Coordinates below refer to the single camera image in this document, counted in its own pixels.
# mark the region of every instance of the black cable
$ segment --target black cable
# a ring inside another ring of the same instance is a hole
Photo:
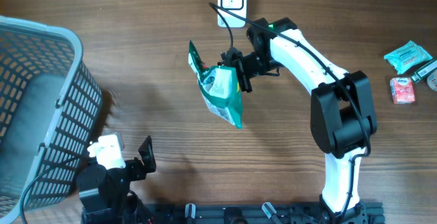
[[[231,37],[231,46],[229,47],[229,49],[231,50],[232,47],[234,47],[234,37],[232,36],[232,31],[231,31],[231,27],[227,24],[226,19],[222,16],[222,14],[216,9],[213,8],[214,11],[217,12],[217,14],[220,16],[221,20],[225,23],[227,30],[229,31],[229,37]]]
[[[44,170],[42,173],[40,173],[39,175],[37,175],[26,187],[26,189],[24,190],[23,194],[21,195],[21,200],[20,200],[20,216],[21,216],[21,221],[24,224],[27,224],[27,220],[26,220],[26,216],[25,216],[25,198],[27,193],[30,191],[30,189],[33,187],[33,185],[40,179],[42,178],[42,176],[46,175],[48,172],[54,170],[56,167],[60,166],[60,165],[66,165],[68,163],[71,163],[72,161],[76,160],[76,159],[80,159],[79,157],[72,157],[68,160],[65,160],[61,163],[57,163],[56,165],[52,165],[50,166],[48,169]]]
[[[349,206],[349,203],[350,203],[350,199],[352,198],[352,190],[353,190],[353,188],[354,188],[355,160],[356,160],[358,157],[368,157],[368,156],[370,155],[370,152],[371,152],[370,139],[369,139],[369,135],[367,134],[366,127],[364,126],[363,118],[361,117],[361,115],[360,115],[360,113],[359,113],[359,111],[358,111],[358,108],[356,107],[355,102],[353,101],[352,97],[350,96],[349,91],[344,87],[344,85],[343,85],[343,84],[341,83],[341,81],[340,81],[340,80],[335,76],[335,74],[330,70],[330,68],[329,68],[328,66],[326,66],[326,65],[323,63],[323,61],[320,60],[320,58],[319,58],[317,55],[315,55],[315,54],[314,54],[311,50],[309,50],[306,46],[302,45],[299,41],[293,40],[293,39],[291,39],[290,37],[288,37],[288,36],[286,36],[286,35],[283,35],[282,33],[278,33],[278,32],[276,32],[276,31],[274,31],[274,30],[272,30],[272,29],[269,29],[269,28],[267,28],[267,27],[264,27],[264,26],[258,25],[257,23],[254,23],[254,22],[252,22],[251,20],[246,19],[246,18],[243,18],[243,17],[241,17],[241,16],[238,16],[237,14],[234,14],[234,13],[232,13],[232,12],[226,10],[225,8],[223,8],[223,7],[221,7],[221,6],[218,6],[218,5],[214,4],[214,3],[209,3],[209,5],[210,5],[210,7],[211,7],[212,9],[214,9],[216,12],[217,12],[218,10],[222,10],[222,11],[228,13],[229,15],[234,16],[234,17],[236,17],[236,18],[238,18],[238,19],[240,19],[240,20],[243,20],[244,22],[246,22],[246,23],[248,23],[248,24],[250,24],[250,25],[253,25],[253,26],[259,27],[259,28],[261,28],[261,29],[264,29],[264,30],[266,30],[266,31],[269,31],[270,33],[274,33],[275,35],[277,35],[277,36],[279,36],[279,37],[281,37],[281,38],[284,38],[284,39],[290,41],[291,43],[295,44],[296,47],[299,46],[300,48],[302,48],[304,51],[306,51],[308,54],[310,54],[310,56],[312,56],[312,57],[314,58],[314,60],[316,60],[316,61],[320,64],[320,66],[321,66],[323,69],[325,69],[326,73],[328,73],[328,74],[329,74],[329,75],[334,79],[334,81],[336,82],[337,86],[340,87],[340,90],[344,93],[344,95],[346,96],[346,98],[350,101],[350,106],[352,107],[352,110],[354,111],[355,117],[356,117],[356,119],[358,120],[358,122],[359,122],[359,124],[360,124],[361,132],[362,132],[362,134],[363,134],[363,136],[364,136],[364,139],[365,139],[365,146],[366,146],[367,150],[366,150],[366,152],[363,153],[363,154],[357,154],[357,155],[353,156],[352,159],[350,160],[351,168],[350,168],[350,183],[349,183],[349,191],[347,192],[348,196],[347,196],[347,199],[346,199],[346,202],[345,202],[345,206],[343,207],[343,210],[341,211],[341,216],[340,216],[340,219],[339,219],[339,223],[341,223],[341,221],[343,220],[343,218],[344,218],[344,216],[345,216],[345,214],[346,214],[346,211],[348,210],[348,206]]]

